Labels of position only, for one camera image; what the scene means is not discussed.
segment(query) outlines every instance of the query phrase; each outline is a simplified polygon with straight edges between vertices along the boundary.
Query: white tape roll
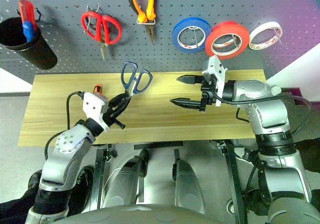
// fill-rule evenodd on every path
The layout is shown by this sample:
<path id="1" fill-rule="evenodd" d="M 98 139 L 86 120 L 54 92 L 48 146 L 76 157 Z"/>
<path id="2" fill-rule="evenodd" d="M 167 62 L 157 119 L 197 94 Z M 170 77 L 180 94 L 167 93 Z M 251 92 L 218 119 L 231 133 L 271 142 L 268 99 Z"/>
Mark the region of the white tape roll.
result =
<path id="1" fill-rule="evenodd" d="M 275 34 L 274 36 L 267 40 L 266 42 L 263 43 L 259 43 L 259 44 L 255 44 L 252 43 L 252 40 L 261 32 L 268 30 L 268 29 L 272 29 L 274 30 Z M 257 28 L 255 28 L 251 33 L 250 33 L 250 41 L 249 41 L 249 47 L 251 49 L 254 50 L 259 50 L 259 49 L 264 49 L 264 48 L 268 48 L 269 46 L 273 45 L 274 43 L 276 43 L 280 37 L 282 36 L 282 28 L 280 26 L 280 24 L 278 24 L 275 21 L 271 21 L 271 22 L 267 22 L 264 24 L 261 24 L 260 26 L 258 26 Z"/>

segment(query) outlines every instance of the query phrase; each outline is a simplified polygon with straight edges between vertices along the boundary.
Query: blue scissors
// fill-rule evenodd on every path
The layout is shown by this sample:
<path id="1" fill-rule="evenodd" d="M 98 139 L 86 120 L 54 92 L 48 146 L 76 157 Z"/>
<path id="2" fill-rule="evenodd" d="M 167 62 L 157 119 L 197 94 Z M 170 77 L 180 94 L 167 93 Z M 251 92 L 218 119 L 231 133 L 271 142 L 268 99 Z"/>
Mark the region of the blue scissors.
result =
<path id="1" fill-rule="evenodd" d="M 124 73 L 125 73 L 125 69 L 128 68 L 128 65 L 131 66 L 133 71 L 132 71 L 132 74 L 131 74 L 131 77 L 130 77 L 129 81 L 126 83 L 125 80 L 124 80 Z M 122 82 L 122 85 L 125 88 L 125 93 L 129 97 L 132 97 L 134 94 L 142 93 L 143 91 L 145 91 L 149 87 L 149 85 L 150 85 L 150 83 L 151 83 L 151 81 L 153 79 L 152 74 L 146 69 L 142 69 L 140 71 L 139 76 L 136 77 L 137 69 L 138 69 L 137 64 L 132 63 L 132 62 L 125 62 L 123 67 L 122 67 L 121 82 Z M 148 83 L 146 84 L 146 86 L 144 88 L 138 89 L 138 85 L 139 85 L 139 83 L 141 81 L 141 77 L 143 76 L 143 74 L 147 74 L 148 75 L 149 81 L 148 81 Z"/>

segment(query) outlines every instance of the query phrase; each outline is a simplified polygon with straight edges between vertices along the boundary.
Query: wooden table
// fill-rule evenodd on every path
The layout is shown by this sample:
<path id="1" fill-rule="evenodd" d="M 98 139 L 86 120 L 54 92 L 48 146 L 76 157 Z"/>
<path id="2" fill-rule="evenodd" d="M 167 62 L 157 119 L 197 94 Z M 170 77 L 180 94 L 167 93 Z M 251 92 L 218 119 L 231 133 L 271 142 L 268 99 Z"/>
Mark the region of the wooden table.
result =
<path id="1" fill-rule="evenodd" d="M 108 133 L 97 137 L 95 144 L 255 137 L 248 123 L 235 118 L 236 107 L 208 105 L 206 112 L 202 113 L 170 102 L 170 99 L 179 97 L 200 100 L 200 84 L 176 81 L 181 75 L 200 75 L 200 72 L 152 74 L 154 79 L 150 87 L 144 93 L 134 95 L 118 118 L 126 128 L 122 130 L 113 125 Z M 226 79 L 265 80 L 265 75 L 263 70 L 231 70 L 226 72 Z M 103 86 L 102 93 L 109 99 L 124 91 L 119 73 L 36 75 L 18 145 L 44 146 L 53 134 L 65 130 L 65 101 L 69 93 L 78 90 L 91 92 L 97 83 Z M 245 113 L 240 112 L 239 116 L 245 117 Z M 71 126 L 80 118 L 86 119 L 82 100 L 75 96 L 70 100 Z"/>

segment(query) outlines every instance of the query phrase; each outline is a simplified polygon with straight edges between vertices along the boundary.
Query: black cable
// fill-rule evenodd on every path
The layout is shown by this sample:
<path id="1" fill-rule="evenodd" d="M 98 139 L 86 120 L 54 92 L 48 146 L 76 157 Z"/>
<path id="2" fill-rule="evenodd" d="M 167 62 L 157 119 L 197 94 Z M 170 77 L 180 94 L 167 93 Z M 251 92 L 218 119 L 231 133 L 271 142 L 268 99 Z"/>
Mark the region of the black cable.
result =
<path id="1" fill-rule="evenodd" d="M 311 119 L 312 114 L 312 105 L 308 100 L 299 96 L 294 96 L 294 99 L 301 101 L 305 104 L 305 106 L 307 107 L 307 114 L 305 115 L 303 122 L 294 131 L 291 132 L 292 136 L 296 135 L 299 131 L 302 130 L 302 128 L 304 128 L 307 125 L 307 123 Z"/>
<path id="2" fill-rule="evenodd" d="M 70 99 L 73 95 L 78 94 L 78 92 L 72 92 L 71 94 L 69 94 L 68 98 L 66 98 L 66 126 L 67 126 L 67 130 L 70 129 L 70 111 L 69 111 L 69 102 Z"/>
<path id="3" fill-rule="evenodd" d="M 72 92 L 71 94 L 69 94 L 69 96 L 66 98 L 66 126 L 67 126 L 67 129 L 66 130 L 69 130 L 70 129 L 70 111 L 69 111 L 69 102 L 70 102 L 70 98 L 75 95 L 75 94 L 80 94 L 81 91 L 78 91 L 78 92 Z M 61 133 L 63 133 L 64 131 L 61 131 L 61 132 L 58 132 L 56 134 L 54 134 L 52 137 L 49 138 L 49 140 L 47 141 L 47 143 L 45 144 L 45 147 L 44 147 L 44 158 L 47 160 L 48 159 L 48 147 L 49 147 L 49 144 L 50 142 L 57 136 L 59 136 Z"/>
<path id="4" fill-rule="evenodd" d="M 248 120 L 248 119 L 240 118 L 240 117 L 239 117 L 239 111 L 240 111 L 240 108 L 238 108 L 238 109 L 236 110 L 235 118 L 237 118 L 238 120 L 245 121 L 245 122 L 249 123 L 249 120 Z"/>
<path id="5" fill-rule="evenodd" d="M 251 170 L 250 176 L 249 176 L 248 181 L 246 183 L 246 188 L 244 191 L 245 194 L 247 194 L 250 191 L 251 181 L 252 181 L 252 178 L 254 177 L 256 169 L 257 169 L 256 167 L 253 167 Z"/>
<path id="6" fill-rule="evenodd" d="M 294 96 L 274 96 L 274 97 L 251 99 L 251 100 L 244 100 L 244 101 L 229 101 L 229 100 L 225 100 L 223 98 L 220 98 L 215 92 L 212 92 L 212 94 L 215 99 L 221 101 L 222 103 L 227 103 L 227 104 L 249 104 L 249 103 L 260 103 L 260 102 L 278 100 L 278 99 L 293 99 L 294 98 Z"/>
<path id="7" fill-rule="evenodd" d="M 260 98 L 260 99 L 252 99 L 252 100 L 244 100 L 244 101 L 229 101 L 225 100 L 223 98 L 220 98 L 215 92 L 212 92 L 214 98 L 219 100 L 222 103 L 227 103 L 227 104 L 249 104 L 249 103 L 260 103 L 260 102 L 265 102 L 265 101 L 271 101 L 271 100 L 278 100 L 278 99 L 294 99 L 294 100 L 299 100 L 302 101 L 308 108 L 307 114 L 304 118 L 304 121 L 291 133 L 292 135 L 296 135 L 301 129 L 310 121 L 311 118 L 311 113 L 312 113 L 312 105 L 311 103 L 306 100 L 305 98 L 302 98 L 300 96 L 274 96 L 274 97 L 268 97 L 268 98 Z"/>
<path id="8" fill-rule="evenodd" d="M 50 142 L 56 137 L 59 136 L 61 133 L 63 133 L 64 131 L 58 132 L 56 134 L 54 134 L 52 137 L 49 138 L 49 140 L 47 141 L 47 143 L 45 144 L 44 147 L 44 158 L 47 160 L 48 159 L 48 147 Z"/>

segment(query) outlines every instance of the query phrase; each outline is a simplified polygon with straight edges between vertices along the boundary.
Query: red scissors handle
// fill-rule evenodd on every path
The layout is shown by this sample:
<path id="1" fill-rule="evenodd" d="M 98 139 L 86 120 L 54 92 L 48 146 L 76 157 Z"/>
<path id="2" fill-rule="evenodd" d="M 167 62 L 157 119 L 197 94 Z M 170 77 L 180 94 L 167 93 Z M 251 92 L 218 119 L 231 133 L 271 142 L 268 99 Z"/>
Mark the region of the red scissors handle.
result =
<path id="1" fill-rule="evenodd" d="M 110 40 L 109 30 L 108 30 L 108 22 L 112 23 L 118 30 L 118 36 L 114 40 Z M 115 44 L 119 41 L 122 36 L 122 29 L 120 23 L 111 16 L 104 15 L 102 16 L 102 24 L 104 29 L 104 42 L 107 44 Z"/>
<path id="2" fill-rule="evenodd" d="M 85 19 L 86 18 L 96 18 L 96 26 L 95 26 L 95 36 L 91 33 L 91 31 L 89 31 L 89 29 L 87 29 L 86 23 L 85 23 Z M 101 41 L 101 22 L 102 22 L 102 18 L 101 15 L 98 14 L 97 12 L 94 11 L 87 11 L 84 12 L 81 15 L 81 24 L 83 26 L 83 28 L 86 30 L 86 32 L 88 33 L 88 35 L 93 38 L 96 41 Z"/>

